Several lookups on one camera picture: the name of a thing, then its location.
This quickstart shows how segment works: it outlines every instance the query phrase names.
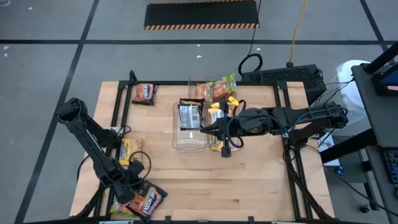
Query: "hazard stripe mat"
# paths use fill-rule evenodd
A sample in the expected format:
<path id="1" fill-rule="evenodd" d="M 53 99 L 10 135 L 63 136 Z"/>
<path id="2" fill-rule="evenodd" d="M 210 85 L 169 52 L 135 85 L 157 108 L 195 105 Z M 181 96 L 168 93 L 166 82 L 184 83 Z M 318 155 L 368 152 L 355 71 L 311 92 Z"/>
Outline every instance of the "hazard stripe mat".
<path id="1" fill-rule="evenodd" d="M 150 3 L 144 29 L 252 29 L 256 20 L 254 0 Z"/>

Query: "wooden table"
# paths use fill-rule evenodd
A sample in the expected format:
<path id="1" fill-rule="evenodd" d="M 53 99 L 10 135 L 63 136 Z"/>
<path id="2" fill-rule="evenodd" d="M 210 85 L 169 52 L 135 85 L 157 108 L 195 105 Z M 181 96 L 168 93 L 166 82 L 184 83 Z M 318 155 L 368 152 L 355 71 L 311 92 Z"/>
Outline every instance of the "wooden table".
<path id="1" fill-rule="evenodd" d="M 118 82 L 103 82 L 94 120 L 109 127 Z M 308 107 L 302 83 L 288 83 L 292 108 Z M 181 153 L 172 146 L 172 105 L 188 95 L 187 86 L 165 86 L 157 90 L 155 105 L 130 105 L 127 125 L 132 132 L 127 138 L 145 137 L 143 151 L 152 159 L 148 179 L 169 193 L 152 220 L 235 220 L 293 221 L 292 200 L 286 166 L 282 160 L 280 136 L 270 134 L 244 138 L 245 147 L 231 158 L 214 155 L 210 150 Z M 282 104 L 283 93 L 280 91 Z M 123 111 L 122 97 L 118 121 Z M 238 99 L 248 108 L 275 106 L 271 86 L 238 86 Z M 308 143 L 316 147 L 314 140 Z M 302 160 L 309 191 L 331 216 L 334 216 L 325 174 L 318 153 L 302 149 Z M 98 188 L 93 163 L 87 160 L 80 172 L 70 215 L 77 214 Z M 305 217 L 302 194 L 297 188 L 301 216 Z M 101 215 L 104 215 L 108 191 L 104 194 Z M 115 219 L 126 219 L 113 215 Z"/>

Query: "white paper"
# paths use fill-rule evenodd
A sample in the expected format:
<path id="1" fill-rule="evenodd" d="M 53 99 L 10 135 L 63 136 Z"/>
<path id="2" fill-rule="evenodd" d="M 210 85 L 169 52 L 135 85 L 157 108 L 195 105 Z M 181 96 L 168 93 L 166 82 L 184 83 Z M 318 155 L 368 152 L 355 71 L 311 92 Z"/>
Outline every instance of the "white paper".
<path id="1" fill-rule="evenodd" d="M 324 136 L 322 136 L 322 138 L 320 138 L 318 140 L 318 145 L 321 144 L 321 142 L 324 140 L 324 138 L 326 136 L 328 136 L 328 138 L 326 138 L 326 140 L 323 142 L 323 144 L 321 146 L 319 146 L 320 152 L 335 145 L 335 143 L 333 142 L 333 137 L 331 135 L 329 135 L 329 133 L 326 133 Z M 338 159 L 335 159 L 334 161 L 327 162 L 324 165 L 325 166 L 340 166 L 340 161 Z"/>

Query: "wooden tabletop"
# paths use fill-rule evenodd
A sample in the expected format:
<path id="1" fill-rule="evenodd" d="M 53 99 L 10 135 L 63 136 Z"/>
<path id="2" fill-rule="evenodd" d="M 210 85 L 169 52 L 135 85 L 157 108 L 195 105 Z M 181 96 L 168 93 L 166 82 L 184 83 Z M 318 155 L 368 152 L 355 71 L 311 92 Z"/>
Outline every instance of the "wooden tabletop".
<path id="1" fill-rule="evenodd" d="M 94 120 L 104 128 L 111 124 L 117 87 L 118 82 L 102 83 Z M 308 107 L 303 84 L 291 82 L 288 87 L 292 108 Z M 127 125 L 132 132 L 126 137 L 145 138 L 143 151 L 152 159 L 148 180 L 169 193 L 153 213 L 152 220 L 164 220 L 166 215 L 171 215 L 173 220 L 246 221 L 248 216 L 254 216 L 256 221 L 293 221 L 281 137 L 267 134 L 244 138 L 244 149 L 231 158 L 222 158 L 209 149 L 199 153 L 178 152 L 172 146 L 172 105 L 187 95 L 187 86 L 161 85 L 154 106 L 130 105 L 129 108 Z M 247 101 L 248 108 L 275 106 L 271 86 L 238 86 L 237 96 Z M 308 144 L 316 147 L 314 140 Z M 334 216 L 319 154 L 309 148 L 302 149 L 302 160 L 309 191 L 323 209 Z M 70 215 L 80 212 L 98 184 L 93 163 L 88 159 L 81 168 Z M 305 217 L 298 188 L 297 195 L 301 216 Z M 105 213 L 107 198 L 108 191 L 104 194 L 101 215 Z M 113 218 L 126 219 L 120 215 Z"/>

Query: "snack package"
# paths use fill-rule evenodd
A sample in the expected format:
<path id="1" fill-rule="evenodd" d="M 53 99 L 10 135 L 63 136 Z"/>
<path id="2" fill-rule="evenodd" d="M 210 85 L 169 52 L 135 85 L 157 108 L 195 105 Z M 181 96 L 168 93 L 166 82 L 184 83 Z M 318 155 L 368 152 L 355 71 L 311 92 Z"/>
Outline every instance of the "snack package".
<path id="1" fill-rule="evenodd" d="M 229 76 L 221 77 L 213 84 L 213 101 L 228 99 L 236 93 L 235 73 Z"/>
<path id="2" fill-rule="evenodd" d="M 204 99 L 205 102 L 213 102 L 213 82 L 197 84 L 195 99 Z"/>
<path id="3" fill-rule="evenodd" d="M 154 84 L 138 84 L 136 97 L 131 103 L 153 105 L 157 87 Z"/>
<path id="4" fill-rule="evenodd" d="M 120 213 L 130 217 L 137 216 L 145 223 L 149 223 L 150 216 L 167 197 L 167 192 L 146 180 L 133 190 L 134 198 L 124 205 L 118 203 L 115 197 L 110 213 Z"/>
<path id="5" fill-rule="evenodd" d="M 203 100 L 180 99 L 178 110 L 180 113 L 181 130 L 202 128 Z"/>
<path id="6" fill-rule="evenodd" d="M 210 108 L 208 110 L 211 116 L 211 123 L 216 122 L 217 118 L 223 117 L 223 111 L 216 108 Z M 219 141 L 216 136 L 211 136 L 211 146 L 210 149 L 213 151 L 221 152 L 221 148 L 224 146 L 223 141 Z"/>
<path id="7" fill-rule="evenodd" d="M 120 147 L 119 162 L 122 166 L 128 166 L 130 163 L 130 156 L 134 152 L 142 151 L 142 145 L 144 143 L 143 138 L 134 139 L 122 139 L 122 144 Z M 136 153 L 134 158 L 141 161 L 141 153 Z"/>

